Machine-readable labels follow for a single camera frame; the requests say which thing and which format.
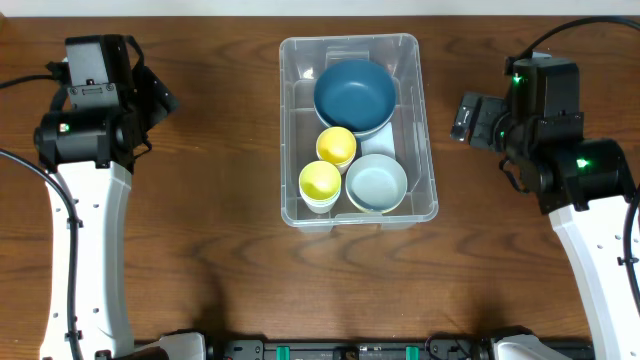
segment plastic bin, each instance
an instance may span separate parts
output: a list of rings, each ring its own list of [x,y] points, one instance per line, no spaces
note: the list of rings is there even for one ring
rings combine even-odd
[[[325,129],[313,106],[313,89],[322,72],[346,59],[366,59],[382,65],[396,86],[391,118],[392,149],[407,173],[408,191],[386,214],[360,212],[342,191],[326,214],[311,212],[298,190],[302,168],[317,160],[315,143]],[[359,157],[361,144],[358,144]],[[433,219],[438,197],[420,71],[418,41],[409,34],[289,38],[280,45],[280,170],[283,220],[304,232],[326,232],[341,224],[381,224],[404,229]]]

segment brown wooden surface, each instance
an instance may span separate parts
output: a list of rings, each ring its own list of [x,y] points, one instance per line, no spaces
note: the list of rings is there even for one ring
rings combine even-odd
[[[524,325],[588,337],[567,257],[495,154],[449,139],[464,91],[501,95],[503,58],[567,18],[7,19],[0,81],[44,73],[64,39],[133,34],[182,102],[136,165],[127,212],[129,318],[139,339],[198,326],[224,337],[424,338]],[[400,232],[303,235],[280,217],[278,45],[291,36],[408,32],[420,43],[440,212]],[[640,38],[613,25],[543,50],[576,60],[587,136],[618,140],[640,178]],[[55,90],[0,92],[0,147],[33,161]],[[51,220],[42,181],[0,161],[0,358],[36,359],[47,321]]]

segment wooden table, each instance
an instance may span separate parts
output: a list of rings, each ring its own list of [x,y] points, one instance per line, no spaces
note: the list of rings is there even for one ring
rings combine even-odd
[[[125,236],[139,339],[196,326],[219,338],[425,338],[523,325],[589,336],[567,257],[499,157],[449,139],[464,91],[501,95],[506,55],[568,18],[6,19],[0,81],[44,73],[64,39],[134,34],[182,102],[136,164]],[[420,42],[440,212],[405,231],[304,235],[280,217],[278,45],[290,36],[408,32]],[[542,50],[582,70],[586,135],[620,142],[640,178],[640,38],[613,25]],[[0,92],[0,146],[33,161],[56,89]],[[51,220],[42,181],[0,161],[0,358],[36,359],[47,322]]]

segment green led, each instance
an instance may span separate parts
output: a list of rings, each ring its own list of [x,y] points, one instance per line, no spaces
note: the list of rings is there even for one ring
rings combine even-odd
[[[585,166],[589,165],[589,161],[587,161],[587,160],[585,160],[585,159],[578,159],[578,160],[577,160],[577,163],[578,163],[578,168],[579,168],[579,169],[582,169],[582,168],[584,168]]]

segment yellow cup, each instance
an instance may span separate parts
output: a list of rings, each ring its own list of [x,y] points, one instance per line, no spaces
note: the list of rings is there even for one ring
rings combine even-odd
[[[316,153],[320,160],[330,162],[344,174],[356,156],[356,137],[351,131],[334,126],[323,131],[316,141]]]
[[[326,161],[314,161],[302,169],[298,184],[309,209],[324,214],[331,210],[340,196],[342,177],[334,165]]]

